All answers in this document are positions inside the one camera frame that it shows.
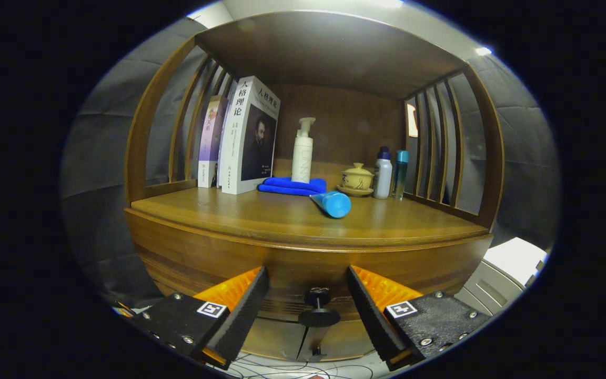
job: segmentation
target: white pump bottle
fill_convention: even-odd
[[[308,137],[310,125],[314,117],[303,117],[298,122],[301,128],[296,131],[294,142],[294,158],[291,162],[291,181],[310,183],[310,168],[312,166],[312,138]]]

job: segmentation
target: black knob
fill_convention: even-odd
[[[328,288],[312,288],[306,293],[304,300],[306,304],[315,308],[299,314],[299,324],[312,328],[325,328],[337,324],[341,320],[341,315],[335,310],[322,308],[331,300]]]

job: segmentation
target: portrait on book cover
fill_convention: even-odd
[[[270,177],[277,120],[251,105],[245,131],[241,180]]]

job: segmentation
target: teal cap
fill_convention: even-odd
[[[322,199],[322,206],[329,216],[334,218],[344,217],[349,213],[349,209],[352,207],[349,197],[346,194],[334,191],[329,192]]]
[[[404,149],[397,151],[397,162],[408,163],[408,152]]]

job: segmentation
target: perfume bottle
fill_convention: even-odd
[[[397,151],[397,161],[394,168],[394,186],[391,196],[402,201],[403,189],[406,185],[406,169],[408,168],[408,152],[404,149]]]

